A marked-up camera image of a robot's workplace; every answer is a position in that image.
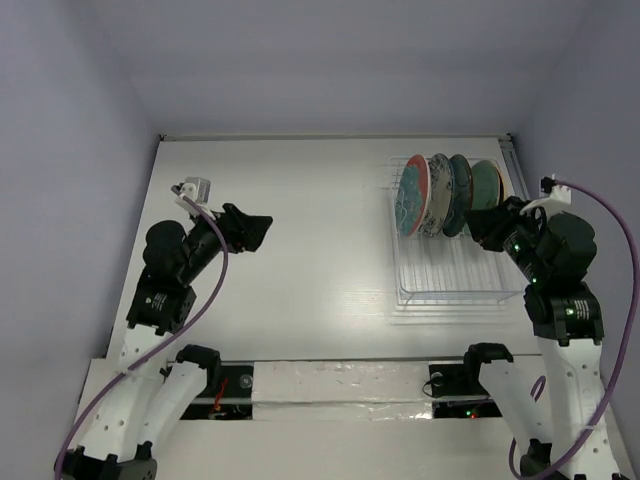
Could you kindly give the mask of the dark teal glazed plate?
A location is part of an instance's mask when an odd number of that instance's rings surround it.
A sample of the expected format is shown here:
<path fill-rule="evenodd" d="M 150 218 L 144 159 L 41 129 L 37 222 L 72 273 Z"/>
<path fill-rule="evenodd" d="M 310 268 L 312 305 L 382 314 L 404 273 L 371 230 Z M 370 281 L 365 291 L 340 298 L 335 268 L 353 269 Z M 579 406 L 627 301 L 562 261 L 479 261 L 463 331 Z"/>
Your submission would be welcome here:
<path fill-rule="evenodd" d="M 443 234 L 452 238 L 464 228 L 466 214 L 472 205 L 473 179 L 471 166 L 464 155 L 451 156 L 449 163 L 452 170 L 452 195 Z"/>

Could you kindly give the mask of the light green plate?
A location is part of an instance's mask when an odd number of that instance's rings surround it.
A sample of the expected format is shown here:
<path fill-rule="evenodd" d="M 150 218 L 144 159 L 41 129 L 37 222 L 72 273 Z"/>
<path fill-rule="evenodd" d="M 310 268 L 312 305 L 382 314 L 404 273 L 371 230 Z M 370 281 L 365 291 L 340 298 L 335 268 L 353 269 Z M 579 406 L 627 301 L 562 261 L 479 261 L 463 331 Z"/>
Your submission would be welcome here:
<path fill-rule="evenodd" d="M 473 210 L 488 210 L 501 202 L 502 182 L 499 170 L 490 160 L 480 160 L 471 167 Z"/>

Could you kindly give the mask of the beige bird plate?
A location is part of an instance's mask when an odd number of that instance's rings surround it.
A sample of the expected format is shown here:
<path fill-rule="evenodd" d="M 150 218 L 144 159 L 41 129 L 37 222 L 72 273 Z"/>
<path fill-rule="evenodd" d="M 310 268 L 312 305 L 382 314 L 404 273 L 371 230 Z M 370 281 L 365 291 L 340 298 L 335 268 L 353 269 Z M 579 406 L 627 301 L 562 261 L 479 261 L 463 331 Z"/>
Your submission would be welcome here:
<path fill-rule="evenodd" d="M 514 193 L 512 182 L 511 182 L 508 170 L 505 166 L 502 166 L 501 164 L 499 164 L 497 166 L 497 169 L 499 171 L 500 181 L 502 186 L 501 199 L 502 201 L 506 201 Z"/>

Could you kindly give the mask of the blue white floral plate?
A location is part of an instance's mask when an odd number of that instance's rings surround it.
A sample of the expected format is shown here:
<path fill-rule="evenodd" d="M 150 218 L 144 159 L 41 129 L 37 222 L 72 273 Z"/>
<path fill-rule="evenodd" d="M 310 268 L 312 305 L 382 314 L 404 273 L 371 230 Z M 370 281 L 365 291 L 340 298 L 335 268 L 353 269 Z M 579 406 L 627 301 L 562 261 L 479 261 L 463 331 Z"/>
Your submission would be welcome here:
<path fill-rule="evenodd" d="M 453 173 L 449 159 L 441 153 L 428 160 L 430 193 L 419 232 L 435 237 L 443 229 L 452 198 Z"/>

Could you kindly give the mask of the red teal floral plate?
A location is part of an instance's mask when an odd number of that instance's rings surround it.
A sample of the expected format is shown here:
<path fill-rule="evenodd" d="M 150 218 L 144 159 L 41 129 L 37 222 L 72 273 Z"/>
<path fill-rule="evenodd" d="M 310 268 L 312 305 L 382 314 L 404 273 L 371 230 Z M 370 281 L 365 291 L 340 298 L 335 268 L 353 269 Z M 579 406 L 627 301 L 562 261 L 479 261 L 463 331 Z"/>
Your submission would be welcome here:
<path fill-rule="evenodd" d="M 430 173 L 423 155 L 412 156 L 397 183 L 394 214 L 397 232 L 412 236 L 420 227 L 429 202 Z"/>

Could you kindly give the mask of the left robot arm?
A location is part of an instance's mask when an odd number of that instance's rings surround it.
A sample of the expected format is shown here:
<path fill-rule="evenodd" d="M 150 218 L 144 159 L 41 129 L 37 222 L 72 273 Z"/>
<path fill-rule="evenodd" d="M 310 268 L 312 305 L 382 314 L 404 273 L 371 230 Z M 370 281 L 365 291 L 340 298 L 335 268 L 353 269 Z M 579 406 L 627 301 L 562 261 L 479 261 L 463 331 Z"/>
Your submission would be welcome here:
<path fill-rule="evenodd" d="M 218 351 L 173 343 L 203 316 L 193 281 L 216 257 L 255 252 L 273 223 L 226 203 L 209 213 L 190 202 L 191 230 L 174 220 L 146 233 L 144 268 L 126 315 L 118 371 L 89 402 L 72 429 L 89 425 L 75 447 L 65 443 L 55 463 L 58 479 L 153 479 L 155 451 L 191 402 L 221 383 Z"/>

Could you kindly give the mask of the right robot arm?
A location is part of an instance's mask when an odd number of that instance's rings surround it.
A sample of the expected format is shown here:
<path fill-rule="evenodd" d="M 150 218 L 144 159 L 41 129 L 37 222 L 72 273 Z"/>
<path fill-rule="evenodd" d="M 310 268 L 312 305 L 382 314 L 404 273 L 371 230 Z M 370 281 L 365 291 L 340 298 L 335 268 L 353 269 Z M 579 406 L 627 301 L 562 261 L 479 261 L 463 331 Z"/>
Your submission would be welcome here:
<path fill-rule="evenodd" d="M 526 479 L 621 479 L 606 421 L 599 366 L 604 339 L 600 304 L 584 281 L 597 253 L 584 219 L 517 197 L 466 216 L 484 250 L 506 254 L 528 284 L 524 306 L 542 356 L 548 410 L 531 396 L 506 346 L 478 343 L 460 368 L 462 384 L 486 391 L 520 453 Z"/>

